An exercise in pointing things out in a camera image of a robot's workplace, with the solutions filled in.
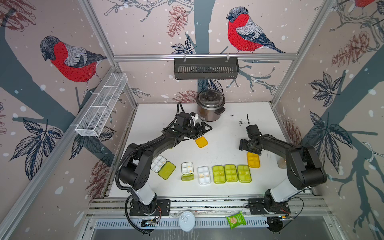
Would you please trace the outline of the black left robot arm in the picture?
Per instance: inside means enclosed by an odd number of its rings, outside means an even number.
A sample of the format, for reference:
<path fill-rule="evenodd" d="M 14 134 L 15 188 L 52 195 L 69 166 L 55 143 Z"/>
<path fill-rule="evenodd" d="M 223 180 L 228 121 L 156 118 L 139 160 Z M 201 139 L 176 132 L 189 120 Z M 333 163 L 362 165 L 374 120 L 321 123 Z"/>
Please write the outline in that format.
<path fill-rule="evenodd" d="M 196 140 L 212 129 L 213 127 L 205 122 L 192 125 L 173 123 L 164 128 L 162 134 L 154 140 L 140 145 L 130 144 L 116 169 L 117 188 L 131 193 L 134 199 L 144 206 L 152 205 L 157 195 L 147 181 L 153 160 L 182 141 Z"/>

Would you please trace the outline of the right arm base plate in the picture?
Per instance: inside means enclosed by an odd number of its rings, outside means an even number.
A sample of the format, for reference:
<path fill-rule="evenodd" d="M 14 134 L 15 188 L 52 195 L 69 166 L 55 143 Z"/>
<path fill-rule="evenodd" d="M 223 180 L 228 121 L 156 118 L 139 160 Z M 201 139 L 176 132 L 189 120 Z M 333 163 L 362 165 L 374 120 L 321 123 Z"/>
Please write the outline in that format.
<path fill-rule="evenodd" d="M 288 202 L 276 203 L 273 199 L 248 199 L 245 205 L 252 215 L 290 215 Z"/>

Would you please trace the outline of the yellow pillbox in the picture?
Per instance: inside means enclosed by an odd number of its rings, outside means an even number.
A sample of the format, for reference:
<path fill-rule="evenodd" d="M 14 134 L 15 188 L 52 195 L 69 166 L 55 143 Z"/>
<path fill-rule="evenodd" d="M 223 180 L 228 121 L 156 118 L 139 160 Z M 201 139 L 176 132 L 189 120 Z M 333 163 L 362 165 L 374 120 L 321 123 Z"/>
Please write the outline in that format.
<path fill-rule="evenodd" d="M 205 137 L 200 137 L 200 138 L 196 139 L 195 142 L 200 149 L 204 148 L 205 146 L 207 146 L 209 144 Z"/>
<path fill-rule="evenodd" d="M 247 153 L 247 162 L 248 162 L 249 168 L 258 169 L 261 166 L 259 155 L 254 153 L 250 153 L 250 152 Z"/>

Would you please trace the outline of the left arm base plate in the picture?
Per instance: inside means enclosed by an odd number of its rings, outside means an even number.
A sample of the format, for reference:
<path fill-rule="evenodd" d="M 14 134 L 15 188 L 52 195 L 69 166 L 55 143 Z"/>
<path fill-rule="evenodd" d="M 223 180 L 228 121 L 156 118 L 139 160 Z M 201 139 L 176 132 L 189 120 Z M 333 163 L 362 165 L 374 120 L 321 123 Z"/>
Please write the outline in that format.
<path fill-rule="evenodd" d="M 136 200 L 128 204 L 130 216 L 168 216 L 170 209 L 171 200 L 153 200 L 148 206 Z"/>

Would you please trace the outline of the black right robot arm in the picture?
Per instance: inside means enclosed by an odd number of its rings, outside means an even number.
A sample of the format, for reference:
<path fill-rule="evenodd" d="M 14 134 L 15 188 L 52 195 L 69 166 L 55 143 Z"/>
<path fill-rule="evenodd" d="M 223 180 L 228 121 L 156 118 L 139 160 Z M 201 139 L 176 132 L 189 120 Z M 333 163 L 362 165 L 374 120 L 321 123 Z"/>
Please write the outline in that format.
<path fill-rule="evenodd" d="M 269 151 L 286 161 L 287 178 L 265 192 L 264 208 L 275 212 L 302 190 L 316 187 L 327 181 L 326 172 L 313 146 L 298 146 L 272 135 L 263 135 L 257 125 L 246 127 L 248 140 L 241 139 L 239 150 L 261 155 Z"/>

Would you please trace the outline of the large green pillbox front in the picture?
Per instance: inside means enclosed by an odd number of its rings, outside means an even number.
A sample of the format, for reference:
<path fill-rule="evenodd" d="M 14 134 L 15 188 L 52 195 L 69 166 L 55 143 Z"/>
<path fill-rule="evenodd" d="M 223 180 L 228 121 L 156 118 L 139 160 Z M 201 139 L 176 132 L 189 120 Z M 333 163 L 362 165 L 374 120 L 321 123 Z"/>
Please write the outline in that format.
<path fill-rule="evenodd" d="M 227 182 L 235 183 L 239 180 L 237 168 L 235 165 L 228 164 L 228 165 L 225 165 L 224 168 L 225 168 L 225 176 L 226 176 Z"/>

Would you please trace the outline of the small green pillbox front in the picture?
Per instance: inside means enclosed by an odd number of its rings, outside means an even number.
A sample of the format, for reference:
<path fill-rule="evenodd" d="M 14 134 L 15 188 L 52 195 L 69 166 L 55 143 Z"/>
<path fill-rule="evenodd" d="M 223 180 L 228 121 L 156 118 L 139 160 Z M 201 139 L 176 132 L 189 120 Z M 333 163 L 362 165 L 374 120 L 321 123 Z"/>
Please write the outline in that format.
<path fill-rule="evenodd" d="M 181 164 L 182 182 L 192 181 L 195 178 L 194 165 L 192 162 L 184 162 Z"/>

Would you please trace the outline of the clear white pillbox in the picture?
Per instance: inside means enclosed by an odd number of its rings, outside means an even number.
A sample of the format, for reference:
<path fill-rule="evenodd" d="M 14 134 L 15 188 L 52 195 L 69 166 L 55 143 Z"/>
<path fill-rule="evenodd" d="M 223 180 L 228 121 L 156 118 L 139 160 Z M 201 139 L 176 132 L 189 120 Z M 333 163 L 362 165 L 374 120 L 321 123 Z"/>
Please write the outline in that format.
<path fill-rule="evenodd" d="M 197 168 L 199 185 L 205 186 L 211 184 L 211 174 L 209 167 L 202 166 Z"/>

